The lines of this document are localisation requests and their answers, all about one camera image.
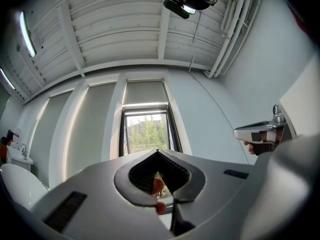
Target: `white toilet lid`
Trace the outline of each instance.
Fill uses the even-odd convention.
[[[0,173],[12,199],[29,211],[48,193],[35,175],[20,166],[3,164]]]

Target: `faucet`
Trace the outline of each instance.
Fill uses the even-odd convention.
[[[21,146],[20,147],[22,147],[22,146],[24,146],[24,148],[22,149],[22,154],[24,154],[24,151],[25,151],[25,149],[26,149],[26,144],[21,144]]]

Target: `wall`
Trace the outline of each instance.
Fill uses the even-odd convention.
[[[8,130],[14,130],[18,126],[23,110],[23,103],[15,96],[8,100],[0,119],[0,138],[7,136]]]
[[[37,116],[48,98],[74,89],[54,130],[48,165],[49,187],[52,188],[66,179],[65,160],[70,128],[88,85],[116,82],[104,127],[101,160],[106,161],[117,157],[121,104],[127,79],[164,78],[182,148],[186,154],[218,161],[248,163],[242,146],[233,136],[233,128],[243,123],[240,114],[237,113],[233,98],[228,95],[220,82],[207,79],[200,72],[192,72],[192,74],[215,97],[217,103],[220,103],[224,113],[206,89],[187,71],[149,66],[124,68],[120,71],[108,70],[93,74],[87,76],[86,79],[53,88],[27,104],[20,118],[19,126],[25,133],[24,138],[30,140],[37,123]]]
[[[262,0],[241,51],[218,80],[245,115],[246,124],[272,118],[272,107],[316,52],[285,0]]]

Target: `ceiling light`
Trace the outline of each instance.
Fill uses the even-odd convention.
[[[196,14],[196,10],[195,9],[192,9],[186,5],[183,6],[183,9],[188,12],[189,14]]]
[[[5,72],[2,70],[1,67],[0,67],[0,71],[1,71],[1,73],[2,73],[2,75],[3,75],[3,77],[5,78],[5,80],[8,82],[8,84],[12,87],[12,89],[16,89],[16,88],[14,87],[14,85],[10,82],[10,80],[8,79],[8,77],[6,76]]]
[[[29,36],[29,33],[28,33],[26,17],[25,17],[25,14],[24,14],[23,11],[20,13],[19,21],[20,21],[20,28],[21,28],[21,31],[22,31],[22,35],[23,35],[26,47],[28,48],[31,57],[33,58],[37,53],[36,53],[36,50],[34,48],[34,45],[31,42],[31,39],[30,39],[30,36]]]

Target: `open window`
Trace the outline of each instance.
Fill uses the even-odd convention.
[[[182,151],[162,80],[128,81],[123,105],[120,157],[155,149]]]

